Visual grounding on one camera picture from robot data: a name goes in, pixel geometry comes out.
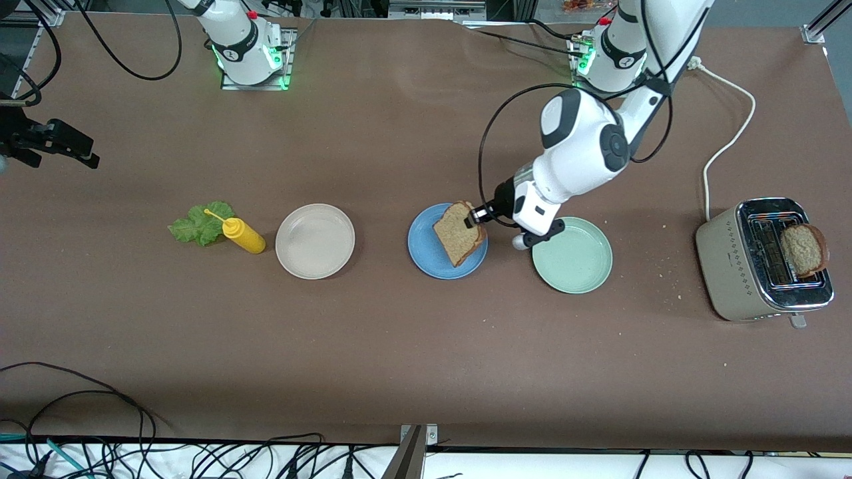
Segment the toaster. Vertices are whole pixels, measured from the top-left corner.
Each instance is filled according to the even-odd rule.
[[[744,201],[698,228],[701,272],[713,308],[724,319],[789,315],[793,327],[803,328],[803,313],[833,300],[827,270],[798,278],[781,250],[781,231],[807,222],[792,199],[760,198]]]

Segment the green plate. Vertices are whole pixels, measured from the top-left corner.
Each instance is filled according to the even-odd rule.
[[[565,231],[532,247],[532,262],[541,279],[571,294],[592,291],[613,269],[613,248],[595,225],[563,217]]]

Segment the toast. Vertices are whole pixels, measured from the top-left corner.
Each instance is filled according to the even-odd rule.
[[[817,227],[797,224],[781,231],[781,250],[799,278],[807,278],[828,266],[826,237]]]
[[[444,215],[437,223],[432,225],[454,268],[461,266],[486,238],[486,231],[482,225],[477,224],[473,228],[468,228],[464,224],[464,219],[473,209],[474,206],[471,203],[457,201],[444,211]]]

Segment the white plate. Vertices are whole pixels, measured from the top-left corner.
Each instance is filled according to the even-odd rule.
[[[331,205],[305,205],[281,223],[275,254],[290,274],[320,280],[340,271],[355,249],[355,228]]]

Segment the yellow mustard bottle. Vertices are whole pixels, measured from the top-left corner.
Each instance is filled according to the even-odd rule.
[[[266,240],[257,231],[251,229],[251,226],[239,218],[222,219],[213,211],[204,210],[205,214],[215,217],[222,222],[222,232],[231,241],[243,247],[244,250],[252,254],[263,252],[266,248]]]

